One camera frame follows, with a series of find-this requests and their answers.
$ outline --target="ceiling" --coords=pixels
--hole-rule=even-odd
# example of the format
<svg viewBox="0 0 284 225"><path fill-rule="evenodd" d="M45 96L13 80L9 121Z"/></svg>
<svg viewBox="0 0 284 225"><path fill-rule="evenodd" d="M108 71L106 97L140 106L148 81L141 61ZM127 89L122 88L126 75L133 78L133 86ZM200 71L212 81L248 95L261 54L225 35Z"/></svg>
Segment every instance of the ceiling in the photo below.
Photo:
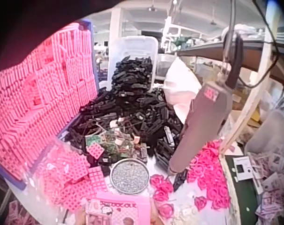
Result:
<svg viewBox="0 0 284 225"><path fill-rule="evenodd" d="M173 11L172 20L176 25L184 26L203 33L208 37L219 35L228 26L230 18L230 0L127 0L116 7L123 8L124 30L162 31L167 15ZM154 5L155 12L148 11ZM214 11L215 25L211 25ZM236 23L256 28L264 27L251 0L236 0ZM111 9L89 16L95 32L109 32ZM284 18L279 26L284 26Z"/></svg>

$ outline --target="black cable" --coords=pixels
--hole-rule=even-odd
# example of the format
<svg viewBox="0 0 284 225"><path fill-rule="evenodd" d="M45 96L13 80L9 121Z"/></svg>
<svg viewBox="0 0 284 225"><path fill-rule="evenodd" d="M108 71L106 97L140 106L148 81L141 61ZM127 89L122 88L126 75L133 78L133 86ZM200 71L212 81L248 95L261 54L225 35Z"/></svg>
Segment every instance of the black cable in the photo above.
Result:
<svg viewBox="0 0 284 225"><path fill-rule="evenodd" d="M273 35L272 31L271 31L271 28L269 27L269 25L268 25L268 23L267 23L267 21L266 21L266 18L265 18L265 16L264 16L263 12L261 11L260 7L258 6L257 2L256 2L255 0L253 0L253 3L254 3L254 5L255 5L256 9L259 11L260 16L262 17L262 19L263 19L263 21L264 21L264 23L265 23L265 25L266 25L266 27L267 27L267 29L268 29L270 35L271 35L271 38L272 38L272 41L273 41L273 45L274 45L274 47L275 47L275 49L276 49L276 59L273 61L273 63L270 65L270 67L266 70L265 74L264 74L263 77L259 80L259 82L256 83L255 85L246 84L246 83L239 77L239 80L242 82L242 84L243 84L244 86L248 87L248 88L251 88L251 89L257 87L260 83L262 83L262 81L265 79L265 77L268 75L268 73L272 70L272 68L276 65L276 63L277 63L277 61L278 61L278 59L279 59L279 50L278 50L278 47L277 47L277 42L276 42L276 40L275 40L275 38L274 38L274 35Z"/></svg>

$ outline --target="person's hand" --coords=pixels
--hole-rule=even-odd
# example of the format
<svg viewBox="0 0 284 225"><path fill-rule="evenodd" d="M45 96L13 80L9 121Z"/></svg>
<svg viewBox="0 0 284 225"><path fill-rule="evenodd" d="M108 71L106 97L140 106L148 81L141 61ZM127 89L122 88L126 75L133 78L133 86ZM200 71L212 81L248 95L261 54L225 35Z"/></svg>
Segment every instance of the person's hand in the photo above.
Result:
<svg viewBox="0 0 284 225"><path fill-rule="evenodd" d="M76 213L75 225L86 225L86 212L84 209L78 210Z"/></svg>
<svg viewBox="0 0 284 225"><path fill-rule="evenodd" d="M159 217L153 199L150 200L150 225L164 225Z"/></svg>

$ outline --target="white bag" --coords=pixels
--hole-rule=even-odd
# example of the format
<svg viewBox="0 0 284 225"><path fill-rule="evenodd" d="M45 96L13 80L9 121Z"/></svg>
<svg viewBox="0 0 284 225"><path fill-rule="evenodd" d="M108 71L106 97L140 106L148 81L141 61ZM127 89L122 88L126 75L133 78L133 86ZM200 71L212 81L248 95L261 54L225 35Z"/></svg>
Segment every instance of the white bag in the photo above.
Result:
<svg viewBox="0 0 284 225"><path fill-rule="evenodd" d="M195 74L177 57L167 72L163 90L167 103L173 105L182 123L185 123L191 100L201 88Z"/></svg>

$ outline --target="metal shelf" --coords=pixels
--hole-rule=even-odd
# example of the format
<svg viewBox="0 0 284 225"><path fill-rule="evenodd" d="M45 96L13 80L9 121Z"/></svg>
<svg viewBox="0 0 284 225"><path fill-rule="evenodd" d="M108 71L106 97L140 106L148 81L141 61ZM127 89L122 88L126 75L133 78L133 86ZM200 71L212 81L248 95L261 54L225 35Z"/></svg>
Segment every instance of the metal shelf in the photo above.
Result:
<svg viewBox="0 0 284 225"><path fill-rule="evenodd" d="M244 59L242 63L242 67L258 71L262 49L264 42L261 40L244 40ZM277 44L279 52L280 52L280 62L284 63L284 44ZM210 44L199 45L195 47L191 47L189 49L179 50L177 51L178 56L198 56L204 57L212 60L223 60L223 43L216 42ZM284 86L284 74L282 70L280 70L279 63L274 67L271 71L270 77Z"/></svg>

